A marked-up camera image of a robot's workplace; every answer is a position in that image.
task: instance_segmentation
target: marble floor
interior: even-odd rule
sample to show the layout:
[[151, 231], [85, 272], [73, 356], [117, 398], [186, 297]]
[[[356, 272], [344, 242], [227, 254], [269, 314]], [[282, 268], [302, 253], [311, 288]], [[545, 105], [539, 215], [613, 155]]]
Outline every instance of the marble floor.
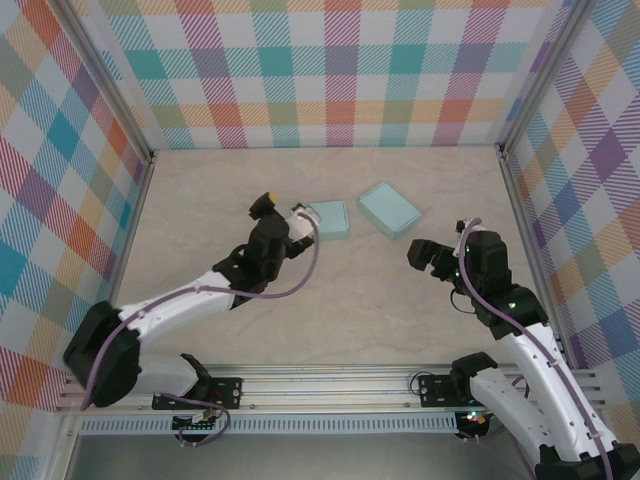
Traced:
[[[423, 214], [395, 241], [356, 204], [381, 181]], [[451, 307], [450, 284], [406, 259], [414, 238], [455, 244], [456, 220], [478, 216], [507, 243], [514, 280], [533, 289], [492, 147], [163, 151], [118, 304], [179, 287], [226, 257], [246, 241], [247, 209], [266, 191], [277, 193], [281, 211], [299, 201], [346, 201], [351, 237], [321, 245], [315, 275], [296, 295], [211, 316], [152, 351], [227, 364], [449, 363], [480, 350], [510, 361], [474, 316]], [[287, 261], [268, 291], [295, 285], [310, 257]]]

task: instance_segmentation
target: colorful checkered wall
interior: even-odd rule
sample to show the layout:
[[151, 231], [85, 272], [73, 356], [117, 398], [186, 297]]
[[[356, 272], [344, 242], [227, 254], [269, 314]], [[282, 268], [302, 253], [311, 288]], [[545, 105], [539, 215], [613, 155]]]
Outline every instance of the colorful checkered wall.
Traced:
[[493, 144], [561, 3], [74, 0], [158, 148]]
[[600, 0], [513, 167], [560, 321], [640, 443], [640, 0]]
[[0, 0], [2, 480], [51, 452], [61, 354], [108, 296], [143, 165], [45, 1]]
[[518, 113], [520, 112], [522, 103], [525, 101], [525, 99], [529, 95], [529, 92], [531, 91], [531, 88], [533, 87], [536, 81], [536, 78], [538, 78], [538, 72], [540, 71], [540, 68], [542, 67], [542, 65], [544, 65], [544, 62], [547, 59], [551, 46], [553, 45], [553, 42], [556, 41], [556, 38], [558, 38], [558, 34], [562, 30], [562, 27], [564, 26], [565, 21], [569, 16], [569, 12], [571, 11], [571, 7], [573, 6], [574, 3], [575, 3], [575, 0], [562, 1], [562, 6], [560, 7], [560, 10], [558, 11], [556, 18], [553, 21], [553, 25], [547, 32], [547, 36], [545, 37], [544, 42], [542, 42], [540, 50], [538, 51], [538, 54], [536, 55], [535, 60], [531, 64], [531, 68], [529, 68], [529, 71], [527, 72], [525, 81], [522, 83], [522, 86], [518, 91], [518, 96], [513, 102], [513, 104], [511, 105], [511, 109], [509, 110], [507, 119], [504, 122], [504, 125], [502, 126], [500, 135], [498, 135], [497, 143], [504, 142], [507, 136], [507, 133], [509, 132], [509, 129], [513, 125], [513, 121], [516, 118], [516, 115], [518, 115]]

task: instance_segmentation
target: black mounting bracket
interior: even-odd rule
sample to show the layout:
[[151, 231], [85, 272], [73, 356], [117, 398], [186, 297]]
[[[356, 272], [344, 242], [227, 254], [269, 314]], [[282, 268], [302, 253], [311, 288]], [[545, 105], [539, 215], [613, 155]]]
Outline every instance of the black mounting bracket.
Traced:
[[418, 392], [422, 407], [482, 407], [483, 405], [471, 399], [460, 400], [456, 393], [455, 384], [449, 375], [420, 375], [418, 377]]
[[[211, 378], [209, 384], [211, 398], [208, 401], [222, 405], [227, 410], [237, 410], [240, 408], [242, 398], [242, 379], [236, 377]], [[165, 397], [161, 393], [153, 396], [151, 401], [153, 410], [204, 410], [204, 407], [192, 405], [190, 403], [175, 401]]]

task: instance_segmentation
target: purple cable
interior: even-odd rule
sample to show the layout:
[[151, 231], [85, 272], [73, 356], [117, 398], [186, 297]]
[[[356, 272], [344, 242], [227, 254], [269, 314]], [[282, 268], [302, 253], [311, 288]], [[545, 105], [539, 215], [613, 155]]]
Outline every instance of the purple cable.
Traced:
[[247, 297], [247, 298], [276, 299], [276, 298], [284, 298], [284, 297], [288, 297], [289, 295], [293, 295], [302, 287], [304, 287], [305, 284], [311, 278], [311, 275], [313, 275], [313, 271], [315, 270], [316, 264], [318, 263], [318, 254], [320, 253], [320, 231], [318, 230], [318, 226], [315, 224], [315, 221], [313, 220], [313, 218], [311, 218], [309, 215], [306, 215], [304, 213], [298, 213], [298, 215], [300, 215], [300, 217], [304, 218], [306, 221], [311, 223], [311, 227], [313, 228], [313, 239], [314, 239], [315, 245], [313, 248], [313, 257], [311, 259], [311, 264], [309, 265], [309, 269], [307, 270], [307, 273], [305, 273], [304, 277], [302, 277], [302, 280], [300, 280], [300, 282], [295, 287], [282, 293], [252, 293], [252, 292], [242, 292], [240, 290], [233, 290], [230, 288], [210, 287], [210, 286], [203, 286], [199, 290], [196, 289], [195, 287], [188, 287], [188, 288], [183, 288], [182, 290], [176, 290], [175, 292], [168, 293], [167, 295], [154, 300], [149, 305], [131, 314], [120, 325], [118, 325], [113, 330], [113, 332], [111, 332], [111, 334], [107, 337], [107, 339], [104, 341], [104, 343], [100, 347], [100, 350], [98, 351], [98, 354], [96, 355], [96, 359], [93, 361], [93, 365], [91, 366], [91, 371], [89, 372], [89, 377], [87, 379], [87, 386], [85, 387], [86, 393], [85, 393], [84, 399], [82, 400], [82, 406], [80, 407], [80, 410], [85, 411], [87, 408], [89, 408], [89, 405], [91, 405], [92, 392], [93, 392], [93, 388], [95, 387], [96, 377], [98, 376], [98, 370], [100, 369], [100, 365], [102, 363], [102, 360], [104, 360], [104, 356], [109, 346], [121, 331], [127, 328], [127, 326], [131, 322], [140, 318], [141, 313], [146, 314], [151, 310], [153, 310], [154, 308], [156, 308], [157, 306], [162, 305], [165, 302], [168, 302], [169, 300], [173, 300], [174, 298], [180, 297], [182, 295], [186, 295], [187, 293], [198, 293], [198, 291], [228, 293], [229, 295], [236, 295], [236, 296]]
[[[519, 384], [522, 380], [524, 380], [524, 375], [518, 375], [515, 380], [513, 382], [511, 382], [511, 385], [513, 385], [514, 387]], [[529, 384], [526, 383], [526, 386], [524, 387], [524, 398], [529, 398], [529, 393], [531, 393], [531, 389], [529, 388]]]
[[564, 383], [567, 391], [569, 392], [569, 395], [571, 396], [574, 403], [576, 404], [576, 407], [580, 411], [580, 414], [582, 415], [585, 421], [585, 424], [589, 429], [589, 433], [591, 434], [591, 437], [593, 438], [593, 441], [595, 442], [596, 447], [598, 448], [598, 452], [600, 453], [600, 456], [602, 457], [602, 462], [604, 464], [607, 480], [614, 480], [613, 470], [611, 469], [611, 462], [609, 460], [609, 456], [607, 455], [607, 450], [604, 447], [604, 443], [602, 442], [602, 439], [598, 434], [596, 426], [593, 423], [591, 416], [589, 415], [587, 410], [584, 408], [584, 405], [580, 401], [580, 398], [578, 397], [578, 392], [576, 392], [576, 390], [573, 388], [573, 385], [571, 385], [569, 378], [564, 373], [562, 368], [560, 368], [560, 366], [555, 363], [556, 359], [554, 358], [554, 356], [551, 354], [551, 352], [549, 352], [549, 350], [547, 350], [547, 348], [542, 344], [542, 342], [540, 342], [540, 340], [538, 340], [536, 336], [533, 335], [529, 330], [524, 328], [522, 325], [516, 322], [509, 315], [501, 312], [500, 310], [495, 308], [493, 305], [491, 305], [489, 302], [487, 302], [484, 298], [482, 298], [482, 296], [480, 296], [478, 291], [474, 288], [473, 284], [471, 283], [471, 279], [469, 278], [469, 274], [467, 273], [467, 267], [465, 263], [466, 245], [467, 245], [467, 239], [471, 234], [471, 229], [476, 225], [479, 225], [480, 223], [482, 223], [482, 220], [480, 220], [479, 218], [474, 218], [471, 221], [471, 223], [469, 223], [467, 228], [464, 230], [464, 232], [462, 233], [462, 238], [460, 239], [460, 248], [459, 248], [460, 258], [458, 259], [458, 264], [460, 268], [460, 275], [462, 275], [462, 279], [464, 280], [464, 283], [467, 289], [469, 290], [473, 298], [485, 309], [487, 309], [489, 312], [493, 313], [494, 315], [500, 317], [502, 320], [504, 320], [514, 328], [517, 328], [518, 330], [520, 330], [529, 340], [531, 340], [531, 342], [536, 347], [538, 347], [538, 349], [549, 361], [549, 364], [553, 365], [553, 368], [555, 369], [556, 373], [562, 380], [562, 383]]
[[219, 405], [217, 403], [212, 403], [212, 402], [201, 402], [200, 400], [191, 400], [190, 398], [182, 398], [177, 395], [173, 395], [172, 393], [161, 393], [160, 395], [164, 395], [165, 397], [170, 398], [171, 400], [175, 400], [176, 402], [189, 403], [191, 405], [200, 405], [202, 407], [213, 408], [214, 410], [220, 410], [222, 413], [224, 413], [227, 416], [227, 421], [224, 422], [224, 426], [220, 429], [219, 432], [212, 433], [211, 435], [207, 435], [206, 438], [204, 438], [199, 442], [187, 442], [182, 437], [182, 432], [186, 427], [182, 427], [181, 429], [178, 430], [178, 439], [180, 440], [182, 445], [195, 448], [195, 447], [200, 447], [202, 445], [206, 445], [207, 443], [214, 442], [217, 439], [219, 439], [222, 436], [222, 434], [231, 426], [231, 414], [229, 413], [229, 410], [227, 410], [222, 405]]
[[529, 465], [529, 460], [527, 460], [527, 457], [525, 457], [522, 448], [520, 448], [520, 443], [518, 442], [518, 440], [516, 439], [516, 437], [514, 437], [513, 435], [511, 435], [511, 442], [513, 443], [513, 448], [516, 449], [516, 453], [518, 454], [518, 458], [520, 458], [520, 461], [522, 462], [522, 464], [524, 465], [525, 470], [527, 471], [527, 475], [529, 475], [529, 478], [531, 480], [536, 480], [536, 474], [533, 472], [533, 469], [531, 468], [531, 465]]

